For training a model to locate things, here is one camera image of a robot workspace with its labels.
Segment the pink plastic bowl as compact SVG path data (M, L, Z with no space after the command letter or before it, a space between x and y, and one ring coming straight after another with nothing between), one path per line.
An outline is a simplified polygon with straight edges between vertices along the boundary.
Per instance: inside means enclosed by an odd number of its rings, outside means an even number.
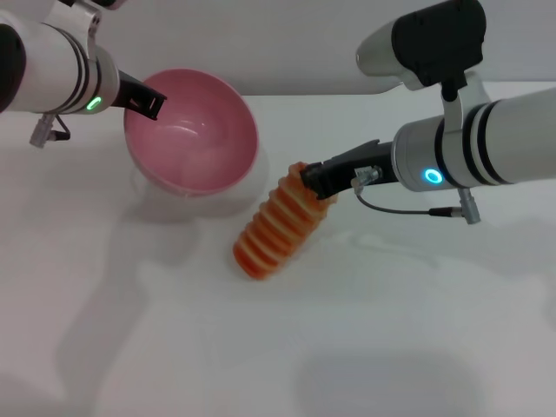
M135 166L174 195L214 195L243 180L259 153L255 118L243 97L217 76L167 69L146 79L166 96L156 120L123 116Z

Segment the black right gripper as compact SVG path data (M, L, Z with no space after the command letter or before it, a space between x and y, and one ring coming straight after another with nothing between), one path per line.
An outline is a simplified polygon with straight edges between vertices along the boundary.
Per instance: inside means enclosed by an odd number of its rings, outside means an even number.
M378 184L396 182L392 147L390 142L373 140L333 157L332 162L311 163L300 171L303 186L322 201L350 189L355 170L365 167L381 170Z

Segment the orange ridged toy bread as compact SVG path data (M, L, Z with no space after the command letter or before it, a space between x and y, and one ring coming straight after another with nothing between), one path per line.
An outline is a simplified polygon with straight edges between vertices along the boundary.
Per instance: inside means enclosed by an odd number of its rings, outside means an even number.
M235 261L252 279L263 281L284 267L337 202L335 196L319 200L304 187L301 171L307 166L298 162L288 167L235 240Z

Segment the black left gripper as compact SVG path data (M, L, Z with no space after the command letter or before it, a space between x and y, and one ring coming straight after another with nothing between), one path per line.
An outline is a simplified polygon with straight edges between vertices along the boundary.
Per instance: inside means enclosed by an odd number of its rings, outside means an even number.
M119 89L113 106L156 120L167 97L122 70L118 71L118 76Z

